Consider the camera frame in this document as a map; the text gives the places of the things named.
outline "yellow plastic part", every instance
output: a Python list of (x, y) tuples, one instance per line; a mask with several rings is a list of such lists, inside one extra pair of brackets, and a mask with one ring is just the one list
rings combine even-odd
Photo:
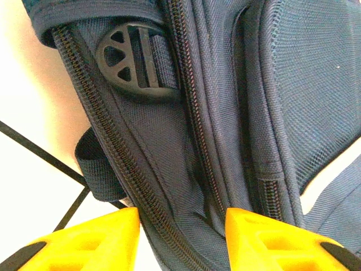
[(133, 270), (139, 241), (137, 208), (124, 208), (33, 243), (47, 245), (20, 271)]
[(226, 241), (232, 271), (343, 271), (320, 245), (336, 241), (298, 227), (229, 208)]

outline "zipper track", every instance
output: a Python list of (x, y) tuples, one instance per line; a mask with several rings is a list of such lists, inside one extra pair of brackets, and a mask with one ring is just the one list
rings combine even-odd
[(204, 263), (200, 255), (194, 251), (182, 233), (173, 225), (139, 169), (105, 107), (71, 28), (69, 26), (55, 28), (52, 30), (52, 35), (73, 80), (74, 87), (81, 97), (83, 106), (95, 122), (97, 132), (105, 140), (105, 146), (116, 167), (122, 173), (122, 178), (129, 185), (160, 237), (190, 270), (210, 271), (211, 269)]
[(182, 0), (167, 0), (166, 3), (168, 5), (168, 10), (170, 11), (169, 14), (171, 25), (173, 27), (175, 49), (178, 55), (180, 65), (179, 70), (182, 77), (183, 87), (186, 92), (187, 107), (191, 119), (191, 125), (197, 143), (197, 153), (200, 157), (200, 161), (205, 173), (205, 178), (210, 185), (218, 210), (224, 219), (226, 216), (226, 208), (222, 203), (219, 188), (214, 177), (206, 140), (204, 137), (204, 129), (201, 122), (200, 107), (195, 87), (183, 2)]
[(283, 221), (278, 194), (277, 181), (263, 181), (266, 215), (278, 221)]

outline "backpack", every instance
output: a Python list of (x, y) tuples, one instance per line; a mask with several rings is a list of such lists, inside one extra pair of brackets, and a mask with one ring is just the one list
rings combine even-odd
[(229, 270), (228, 207), (361, 257), (361, 4), (23, 0), (92, 129), (94, 196), (127, 196), (163, 270)]

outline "plastic buckle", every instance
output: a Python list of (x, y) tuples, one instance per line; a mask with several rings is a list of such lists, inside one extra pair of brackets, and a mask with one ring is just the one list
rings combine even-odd
[[(161, 87), (157, 78), (150, 42), (150, 37), (155, 35), (165, 36), (165, 33), (150, 24), (122, 24), (103, 37), (96, 50), (96, 61), (108, 82), (133, 101), (177, 102), (181, 98), (179, 89)], [(142, 82), (138, 78), (140, 72), (144, 77)]]

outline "zipper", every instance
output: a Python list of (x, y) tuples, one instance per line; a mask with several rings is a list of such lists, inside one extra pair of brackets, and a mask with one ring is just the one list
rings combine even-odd
[(221, 217), (226, 217), (226, 207), (222, 203), (219, 187), (214, 177), (212, 165), (210, 163), (209, 152), (204, 136), (204, 129), (201, 122), (200, 106), (197, 98), (197, 91), (195, 87), (194, 71), (192, 67), (191, 52), (189, 48), (189, 40), (187, 37), (186, 16), (184, 13), (182, 0), (167, 0), (166, 1), (171, 26), (173, 28), (173, 37), (175, 49), (177, 52), (180, 73), (183, 87), (186, 93), (187, 109), (191, 119), (191, 126), (197, 144), (199, 159), (205, 178), (211, 189), (213, 198), (217, 204), (218, 211)]
[(278, 221), (283, 221), (280, 196), (278, 194), (278, 182), (277, 181), (262, 181), (263, 183), (263, 195), (265, 196), (265, 214)]
[(55, 28), (52, 30), (52, 36), (83, 106), (94, 121), (97, 132), (104, 140), (104, 145), (109, 151), (112, 161), (122, 173), (122, 178), (129, 185), (132, 194), (137, 198), (139, 205), (143, 207), (144, 213), (160, 237), (187, 268), (210, 271), (211, 269), (201, 256), (189, 245), (182, 233), (172, 223), (131, 155), (97, 90), (94, 79), (89, 72), (87, 61), (82, 57), (81, 49), (74, 38), (71, 27)]

